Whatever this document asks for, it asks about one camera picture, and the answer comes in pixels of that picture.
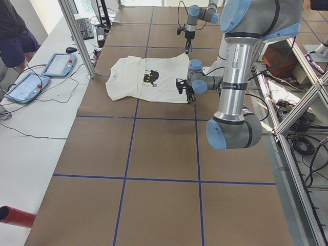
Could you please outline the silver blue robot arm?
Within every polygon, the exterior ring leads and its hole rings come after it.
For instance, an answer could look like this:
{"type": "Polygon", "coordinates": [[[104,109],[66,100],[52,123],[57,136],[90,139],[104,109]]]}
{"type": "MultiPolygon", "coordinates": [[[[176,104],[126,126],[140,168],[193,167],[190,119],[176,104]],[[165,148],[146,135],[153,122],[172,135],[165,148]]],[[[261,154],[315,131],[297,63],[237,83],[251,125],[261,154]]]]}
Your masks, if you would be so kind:
{"type": "Polygon", "coordinates": [[[179,92],[219,93],[218,110],[207,122],[206,134],[214,149],[241,149],[256,145],[262,136],[258,117],[244,104],[256,46],[294,37],[301,25],[303,1],[226,1],[221,13],[217,1],[205,10],[193,5],[183,30],[194,38],[199,20],[219,23],[227,56],[223,76],[207,76],[201,61],[190,61],[187,79],[176,84],[179,92]]]}
{"type": "Polygon", "coordinates": [[[217,4],[218,1],[210,0],[206,9],[200,8],[197,5],[192,5],[188,8],[187,24],[184,28],[186,38],[186,54],[189,54],[191,43],[197,30],[198,20],[212,24],[216,24],[218,22],[219,13],[217,12],[217,4]]]}

